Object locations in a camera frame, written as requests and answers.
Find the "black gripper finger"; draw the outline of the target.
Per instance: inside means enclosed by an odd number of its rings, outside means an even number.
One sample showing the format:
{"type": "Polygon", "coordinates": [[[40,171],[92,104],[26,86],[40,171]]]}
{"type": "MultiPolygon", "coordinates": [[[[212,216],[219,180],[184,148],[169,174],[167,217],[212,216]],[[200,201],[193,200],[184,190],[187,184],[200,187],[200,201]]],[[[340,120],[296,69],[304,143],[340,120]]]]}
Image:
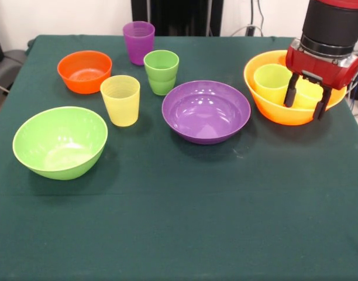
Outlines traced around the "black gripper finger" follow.
{"type": "Polygon", "coordinates": [[[299,77],[300,77],[299,74],[293,73],[289,80],[287,91],[286,91],[285,98],[284,98],[284,105],[286,107],[293,106],[293,103],[295,100],[295,95],[297,93],[295,86],[296,86],[296,83],[297,83],[299,77]]]}
{"type": "Polygon", "coordinates": [[[317,120],[320,120],[323,117],[332,93],[332,89],[330,87],[325,85],[322,85],[321,87],[323,89],[322,99],[317,102],[313,114],[313,119],[317,120]]]}

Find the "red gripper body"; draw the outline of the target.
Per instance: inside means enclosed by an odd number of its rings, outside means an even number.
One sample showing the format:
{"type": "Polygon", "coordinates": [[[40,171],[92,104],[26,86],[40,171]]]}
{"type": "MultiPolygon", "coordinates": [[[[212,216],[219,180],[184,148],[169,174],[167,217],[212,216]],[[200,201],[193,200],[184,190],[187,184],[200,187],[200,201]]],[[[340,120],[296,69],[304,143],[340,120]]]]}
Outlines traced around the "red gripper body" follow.
{"type": "Polygon", "coordinates": [[[288,88],[293,90],[298,77],[306,77],[313,83],[341,89],[348,85],[358,71],[358,56],[351,54],[344,59],[329,59],[315,56],[291,45],[285,57],[285,65],[292,71],[288,88]]]}

